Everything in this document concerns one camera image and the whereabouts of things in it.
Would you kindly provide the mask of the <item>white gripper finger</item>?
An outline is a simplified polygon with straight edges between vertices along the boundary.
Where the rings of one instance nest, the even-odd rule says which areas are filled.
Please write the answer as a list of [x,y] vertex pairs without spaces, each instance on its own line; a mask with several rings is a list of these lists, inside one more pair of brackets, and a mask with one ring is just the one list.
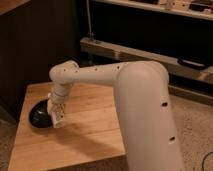
[[61,104],[61,105],[60,105],[60,108],[61,108],[61,114],[60,114],[60,116],[61,116],[61,118],[63,118],[64,115],[65,115],[65,112],[64,112],[64,110],[65,110],[65,105],[64,105],[64,104]]

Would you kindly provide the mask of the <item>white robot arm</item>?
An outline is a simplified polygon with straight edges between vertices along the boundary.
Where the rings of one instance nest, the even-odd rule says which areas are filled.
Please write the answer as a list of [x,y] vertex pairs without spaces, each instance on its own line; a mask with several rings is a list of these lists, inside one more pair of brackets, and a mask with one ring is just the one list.
[[155,61],[122,62],[81,68],[68,61],[51,68],[48,114],[64,125],[64,103],[77,82],[109,85],[129,171],[185,171],[171,111],[166,68]]

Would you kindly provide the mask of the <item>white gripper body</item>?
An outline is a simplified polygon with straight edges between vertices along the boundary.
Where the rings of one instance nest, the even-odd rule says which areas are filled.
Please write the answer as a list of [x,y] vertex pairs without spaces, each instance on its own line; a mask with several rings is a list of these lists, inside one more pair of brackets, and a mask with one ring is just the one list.
[[55,104],[64,104],[69,97],[67,89],[53,88],[50,92],[49,99]]

